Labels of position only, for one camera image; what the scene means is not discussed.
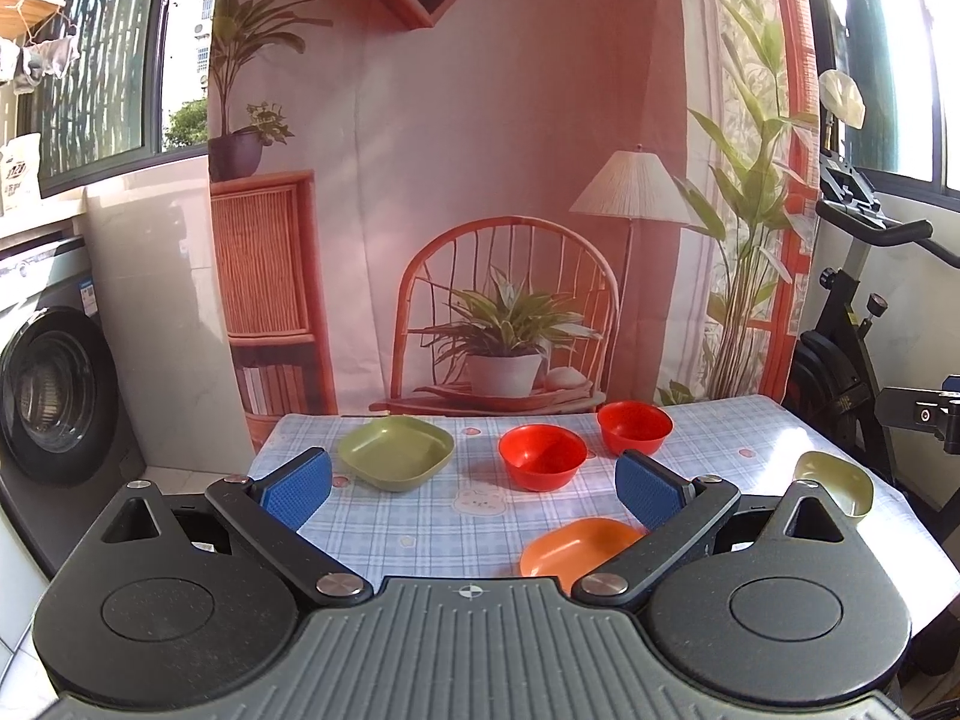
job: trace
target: blue textured pad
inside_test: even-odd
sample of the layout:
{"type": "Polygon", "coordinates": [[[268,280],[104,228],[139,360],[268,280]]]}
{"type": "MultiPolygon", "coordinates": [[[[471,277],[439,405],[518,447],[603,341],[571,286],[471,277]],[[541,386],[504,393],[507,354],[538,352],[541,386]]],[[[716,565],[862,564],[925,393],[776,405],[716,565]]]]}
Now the blue textured pad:
{"type": "Polygon", "coordinates": [[[683,490],[624,455],[617,458],[614,483],[616,497],[648,531],[683,509],[683,490]]]}
{"type": "Polygon", "coordinates": [[[306,463],[263,491],[260,505],[292,531],[299,531],[330,495],[333,465],[326,452],[318,452],[306,463]]]}

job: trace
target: blue and white sticker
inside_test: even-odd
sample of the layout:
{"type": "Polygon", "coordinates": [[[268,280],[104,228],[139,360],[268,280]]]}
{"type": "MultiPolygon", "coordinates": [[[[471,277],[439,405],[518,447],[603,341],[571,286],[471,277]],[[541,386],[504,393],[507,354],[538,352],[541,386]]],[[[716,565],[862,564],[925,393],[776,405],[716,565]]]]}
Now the blue and white sticker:
{"type": "Polygon", "coordinates": [[[93,292],[93,280],[80,282],[80,300],[83,300],[83,312],[92,317],[97,313],[97,293],[93,292]]]}

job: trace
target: floor lamp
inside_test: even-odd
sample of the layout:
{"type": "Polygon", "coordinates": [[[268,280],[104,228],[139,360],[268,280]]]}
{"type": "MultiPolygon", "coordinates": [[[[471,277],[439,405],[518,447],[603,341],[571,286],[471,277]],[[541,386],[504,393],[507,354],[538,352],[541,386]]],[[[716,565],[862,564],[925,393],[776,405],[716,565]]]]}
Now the floor lamp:
{"type": "MultiPolygon", "coordinates": [[[[626,294],[630,261],[634,251],[637,223],[644,220],[668,221],[682,226],[694,226],[698,221],[680,195],[664,163],[651,151],[615,151],[600,172],[593,177],[577,201],[570,207],[576,214],[616,217],[627,220],[627,245],[623,253],[623,268],[617,282],[620,307],[626,294]]],[[[608,361],[613,360],[613,349],[619,334],[619,322],[611,333],[608,361]]]]}

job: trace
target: washing machine drum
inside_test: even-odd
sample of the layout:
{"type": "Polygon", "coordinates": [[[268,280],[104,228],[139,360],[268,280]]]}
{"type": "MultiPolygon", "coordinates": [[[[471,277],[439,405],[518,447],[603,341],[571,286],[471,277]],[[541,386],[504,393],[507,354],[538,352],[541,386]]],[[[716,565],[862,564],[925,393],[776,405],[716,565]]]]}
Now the washing machine drum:
{"type": "Polygon", "coordinates": [[[107,340],[72,308],[37,311],[0,361],[3,435],[11,459],[43,485],[88,480],[107,458],[119,394],[107,340]]]}

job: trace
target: gray ribbed panel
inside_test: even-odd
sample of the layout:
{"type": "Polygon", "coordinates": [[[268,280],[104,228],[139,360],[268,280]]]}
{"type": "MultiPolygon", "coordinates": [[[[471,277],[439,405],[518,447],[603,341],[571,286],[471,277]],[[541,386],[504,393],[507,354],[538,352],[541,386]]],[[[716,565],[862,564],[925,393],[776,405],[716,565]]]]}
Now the gray ribbed panel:
{"type": "MultiPolygon", "coordinates": [[[[552,580],[393,579],[354,610],[314,613],[287,655],[203,707],[125,713],[58,702],[42,720],[758,720],[667,671],[630,618],[563,598],[552,580]],[[466,586],[484,592],[459,593],[466,586]]],[[[797,713],[892,720],[882,699],[797,713]]]]}

